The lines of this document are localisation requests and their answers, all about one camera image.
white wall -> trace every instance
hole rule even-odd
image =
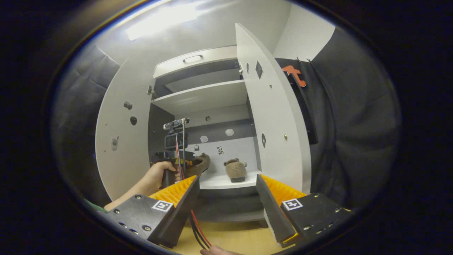
[[[307,9],[291,4],[288,22],[274,57],[302,61],[314,59],[332,37],[335,26]]]
[[[130,23],[115,27],[93,41],[122,64],[104,96],[96,128],[97,164],[110,198],[125,193],[149,168],[151,97],[146,91],[155,82],[152,76],[156,64],[189,52],[236,44],[235,22],[242,23],[273,52],[291,9],[290,3],[278,0],[213,3],[229,5],[134,41],[125,33]],[[124,101],[133,104],[132,110],[123,107]],[[135,126],[129,121],[131,116],[138,119]],[[111,139],[117,136],[120,137],[118,149],[113,152]]]

white ceiling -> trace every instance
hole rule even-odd
[[[236,44],[234,23],[254,33],[273,52],[288,20],[291,4],[284,0],[215,0],[198,8],[210,10],[197,19],[130,41],[125,30],[159,8],[193,0],[173,0],[103,33],[94,42],[119,64],[130,58],[137,68],[153,71],[156,64],[197,50]]]

wooden table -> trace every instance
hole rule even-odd
[[[286,248],[281,248],[275,241],[269,228],[262,228],[257,221],[234,222],[200,222],[206,238],[214,245],[245,255],[269,255]],[[201,247],[193,236],[192,228],[187,222],[178,245],[173,249],[164,247],[184,255],[199,255]]]

cabinet door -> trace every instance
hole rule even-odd
[[[238,23],[236,44],[255,122],[261,171],[310,193],[310,147],[291,85],[269,50]]]

